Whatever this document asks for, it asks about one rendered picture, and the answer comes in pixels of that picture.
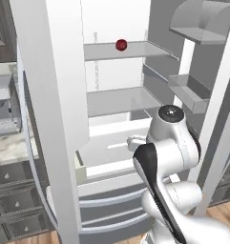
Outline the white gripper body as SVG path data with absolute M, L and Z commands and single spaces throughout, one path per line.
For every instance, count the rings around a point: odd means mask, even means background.
M 146 137 L 141 135 L 132 135 L 127 138 L 127 148 L 130 152 L 134 152 L 140 145 L 146 143 Z

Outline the white fridge crisper drawer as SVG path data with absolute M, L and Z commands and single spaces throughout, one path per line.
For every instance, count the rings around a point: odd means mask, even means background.
M 132 170 L 133 153 L 128 150 L 127 139 L 145 138 L 148 128 L 147 119 L 90 127 L 90 140 L 75 157 L 77 184 Z

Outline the grey glass fridge shelf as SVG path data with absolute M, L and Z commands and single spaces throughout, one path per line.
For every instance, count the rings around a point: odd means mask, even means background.
M 88 116 L 154 109 L 161 103 L 144 87 L 87 93 Z
M 86 61 L 112 60 L 151 56 L 169 56 L 176 60 L 172 52 L 167 51 L 149 41 L 129 42 L 125 51 L 119 51 L 115 43 L 97 43 L 84 45 L 84 57 Z

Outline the white fridge left door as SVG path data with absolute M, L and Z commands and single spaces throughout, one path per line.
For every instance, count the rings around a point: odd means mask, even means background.
M 89 139 L 80 0 L 10 0 L 63 244 L 79 244 L 74 154 Z

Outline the white fridge door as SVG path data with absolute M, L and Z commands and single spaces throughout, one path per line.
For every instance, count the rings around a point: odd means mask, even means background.
M 230 153 L 230 30 L 222 45 L 200 45 L 169 30 L 175 10 L 186 0 L 151 0 L 148 41 L 172 52 L 145 59 L 143 86 L 162 105 L 174 104 L 186 114 L 189 131 L 201 147 L 199 164 L 178 174 L 197 182 L 206 199 L 194 209 L 202 215 L 220 181 L 220 171 Z M 230 0 L 211 0 L 230 2 Z M 191 74 L 210 92 L 205 113 L 192 113 L 168 86 L 170 75 Z
M 79 244 L 74 154 L 89 139 L 80 0 L 10 0 L 63 244 Z

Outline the grey counter drawer front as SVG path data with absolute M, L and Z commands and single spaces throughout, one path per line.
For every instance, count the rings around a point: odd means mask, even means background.
M 41 214 L 44 212 L 40 196 L 35 187 L 22 189 L 0 189 L 0 217 L 13 218 L 23 214 Z
M 9 179 L 4 177 L 6 173 L 10 174 Z M 0 166 L 0 188 L 8 187 L 15 182 L 26 182 L 28 180 L 33 180 L 29 161 Z
M 29 227 L 28 232 L 24 231 L 26 226 Z M 44 213 L 19 218 L 7 223 L 0 223 L 0 244 L 49 232 L 52 229 L 53 226 Z

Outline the white fridge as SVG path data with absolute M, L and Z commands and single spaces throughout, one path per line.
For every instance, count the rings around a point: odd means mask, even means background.
M 80 4 L 82 35 L 84 41 L 83 48 L 85 44 L 116 43 L 118 39 L 125 39 L 127 44 L 134 41 L 148 41 L 151 0 L 80 0 Z M 147 57 L 86 61 L 84 57 L 86 94 L 88 92 L 102 92 L 144 87 L 144 74 L 142 67 L 146 58 Z M 46 167 L 32 107 L 27 76 L 19 48 L 18 37 L 17 61 L 19 66 L 19 99 L 23 132 L 26 140 L 29 160 L 32 166 L 43 164 Z M 88 141 L 90 140 L 90 127 L 130 121 L 144 121 L 147 119 L 149 120 L 150 128 L 154 115 L 147 114 L 145 110 L 139 110 L 97 117 L 88 116 Z M 75 157 L 79 150 L 77 150 L 74 154 L 73 163 L 75 169 Z M 226 170 L 229 163 L 230 153 L 228 154 L 228 159 L 223 164 L 223 169 L 220 171 L 220 179 L 222 173 Z M 175 173 L 168 176 L 164 179 L 164 182 L 166 184 L 176 183 L 179 181 L 195 182 L 182 180 L 179 178 L 178 174 L 179 173 Z M 128 187 L 135 187 L 137 189 L 139 186 L 144 187 L 145 191 L 147 190 L 144 181 L 140 178 L 134 166 L 134 168 L 130 171 L 100 176 L 95 179 L 87 180 L 80 185 L 77 184 L 78 203 L 81 199 L 94 199 L 95 196 L 99 198 L 101 193 L 108 193 L 119 189 L 127 189 Z M 48 185 L 40 187 L 38 192 L 46 213 L 58 232 L 57 217 L 52 198 L 50 180 Z M 202 200 L 196 207 L 198 207 L 199 204 L 205 199 L 206 195 L 202 192 Z M 205 213 L 202 215 L 194 213 L 195 208 L 189 212 L 191 216 L 205 217 Z M 145 213 L 141 203 L 141 207 L 139 209 L 114 214 L 108 217 L 102 217 L 95 221 L 89 221 L 86 224 L 83 224 L 81 221 L 81 228 L 78 231 L 78 235 L 103 234 L 116 231 L 119 229 L 124 229 L 125 227 L 130 227 L 147 218 L 152 217 Z M 142 241 L 148 232 L 138 235 L 141 237 Z M 63 244 L 59 233 L 58 235 L 60 244 Z

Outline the white fridge right door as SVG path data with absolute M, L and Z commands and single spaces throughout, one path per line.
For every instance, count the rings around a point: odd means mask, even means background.
M 220 171 L 230 153 L 230 30 L 222 45 L 200 45 L 169 30 L 175 10 L 186 0 L 151 0 L 148 41 L 172 52 L 145 59 L 143 86 L 162 105 L 174 104 L 186 114 L 189 131 L 201 147 L 199 164 L 178 174 L 197 182 L 206 199 L 194 209 L 202 215 L 220 181 Z M 230 2 L 230 0 L 211 0 Z M 170 75 L 191 74 L 210 92 L 205 113 L 192 113 L 168 86 Z

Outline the grey freezer drawer front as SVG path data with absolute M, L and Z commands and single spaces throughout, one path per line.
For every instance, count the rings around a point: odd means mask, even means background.
M 116 231 L 103 234 L 81 234 L 79 236 L 79 242 L 80 244 L 114 244 L 118 241 L 148 232 L 152 228 L 153 222 L 154 220 L 152 218 L 147 218 L 130 227 Z
M 95 221 L 102 217 L 108 217 L 114 214 L 125 213 L 141 207 L 141 195 L 145 188 L 139 186 L 119 189 L 108 193 L 101 193 L 99 198 L 81 199 L 80 213 L 81 221 L 86 224 L 89 221 Z

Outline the square grey door bin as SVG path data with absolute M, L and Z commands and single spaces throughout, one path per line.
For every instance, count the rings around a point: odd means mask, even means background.
M 170 75 L 168 86 L 192 113 L 205 113 L 211 92 L 191 74 Z

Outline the red apple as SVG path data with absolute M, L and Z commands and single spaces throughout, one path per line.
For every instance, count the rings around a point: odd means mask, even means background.
M 127 41 L 125 39 L 118 39 L 115 43 L 115 48 L 118 51 L 125 51 L 127 49 Z

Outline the grey base cupboard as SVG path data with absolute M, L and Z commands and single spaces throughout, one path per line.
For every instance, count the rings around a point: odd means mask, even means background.
M 210 202 L 211 206 L 230 201 L 230 165 L 218 184 Z

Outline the grey countertop appliance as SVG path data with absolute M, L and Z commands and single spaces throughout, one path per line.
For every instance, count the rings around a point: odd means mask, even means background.
M 11 74 L 0 75 L 0 136 L 21 132 L 19 99 Z

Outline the curved grey door bin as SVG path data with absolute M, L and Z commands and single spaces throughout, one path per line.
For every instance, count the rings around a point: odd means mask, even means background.
M 230 2 L 186 0 L 169 30 L 200 45 L 222 45 L 230 30 Z

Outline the dark grey wall cupboard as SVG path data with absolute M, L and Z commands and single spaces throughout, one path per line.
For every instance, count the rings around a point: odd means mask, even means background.
M 10 0 L 0 0 L 0 63 L 16 61 L 16 31 Z

